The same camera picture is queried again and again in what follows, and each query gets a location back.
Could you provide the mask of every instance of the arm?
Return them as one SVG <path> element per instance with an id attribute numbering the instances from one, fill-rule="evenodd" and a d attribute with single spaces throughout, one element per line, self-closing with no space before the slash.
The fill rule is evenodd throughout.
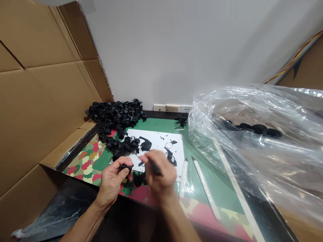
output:
<path id="1" fill-rule="evenodd" d="M 105 214 L 117 200 L 120 184 L 129 173 L 128 168 L 119 172 L 121 164 L 126 164 L 127 166 L 133 165 L 130 158 L 120 157 L 104 169 L 97 198 L 74 226 L 61 238 L 60 242 L 92 241 Z M 129 175 L 129 180 L 132 179 L 133 173 Z"/>
<path id="2" fill-rule="evenodd" d="M 145 163 L 146 180 L 155 202 L 165 216 L 175 242 L 201 241 L 193 225 L 182 210 L 175 193 L 176 169 L 161 151 L 152 150 L 139 157 Z M 159 167 L 163 176 L 155 175 L 149 165 L 152 160 Z"/>

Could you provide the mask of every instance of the white paper sheet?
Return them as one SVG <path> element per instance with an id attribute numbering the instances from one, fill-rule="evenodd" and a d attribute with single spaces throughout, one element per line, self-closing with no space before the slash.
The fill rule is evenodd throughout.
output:
<path id="1" fill-rule="evenodd" d="M 182 141 L 182 135 L 181 134 L 173 134 L 173 133 L 163 133 L 163 132 L 155 132 L 155 131 L 146 131 L 146 130 L 138 130 L 138 129 L 129 129 L 128 130 L 128 136 L 129 137 L 136 137 L 139 138 L 140 136 L 143 138 L 148 139 L 151 142 L 151 150 L 161 150 L 166 155 L 167 151 L 164 147 L 169 149 L 176 160 L 177 166 L 177 179 L 176 181 L 181 181 L 181 174 L 183 170 L 183 164 L 184 164 L 184 149 L 183 149 L 183 141 Z M 131 158 L 134 167 L 133 170 L 136 171 L 145 171 L 145 165 L 139 166 L 141 163 L 141 160 L 139 159 L 139 156 L 147 153 L 148 151 L 139 151 L 139 154 L 134 151 L 133 153 L 127 155 Z"/>

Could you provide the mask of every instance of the white wall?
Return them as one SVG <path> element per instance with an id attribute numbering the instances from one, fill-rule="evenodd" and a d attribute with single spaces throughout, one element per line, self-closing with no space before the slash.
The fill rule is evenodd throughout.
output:
<path id="1" fill-rule="evenodd" d="M 321 0 L 82 0 L 115 100 L 192 104 L 263 83 L 322 27 Z"/>

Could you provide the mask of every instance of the wall socket panel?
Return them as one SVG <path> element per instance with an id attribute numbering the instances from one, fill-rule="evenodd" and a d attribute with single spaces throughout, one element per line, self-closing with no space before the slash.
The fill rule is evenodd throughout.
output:
<path id="1" fill-rule="evenodd" d="M 178 113 L 181 106 L 166 104 L 166 112 Z"/>
<path id="2" fill-rule="evenodd" d="M 179 109 L 180 113 L 189 113 L 192 109 L 192 106 L 181 106 Z"/>
<path id="3" fill-rule="evenodd" d="M 154 111 L 166 112 L 165 104 L 154 104 Z"/>
<path id="4" fill-rule="evenodd" d="M 192 106 L 154 104 L 154 111 L 160 111 L 160 112 L 189 113 L 191 109 L 192 109 Z"/>

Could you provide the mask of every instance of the left hand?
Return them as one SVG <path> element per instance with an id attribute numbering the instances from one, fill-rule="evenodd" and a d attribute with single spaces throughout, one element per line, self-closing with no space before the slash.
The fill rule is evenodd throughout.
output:
<path id="1" fill-rule="evenodd" d="M 121 156 L 102 172 L 100 190 L 95 199 L 95 203 L 102 209 L 108 209 L 115 203 L 120 191 L 121 183 L 129 174 L 128 168 L 124 168 L 120 171 L 119 168 L 121 164 L 126 164 L 127 166 L 133 165 L 129 157 Z M 129 174 L 128 179 L 130 181 L 133 180 L 133 171 Z"/>

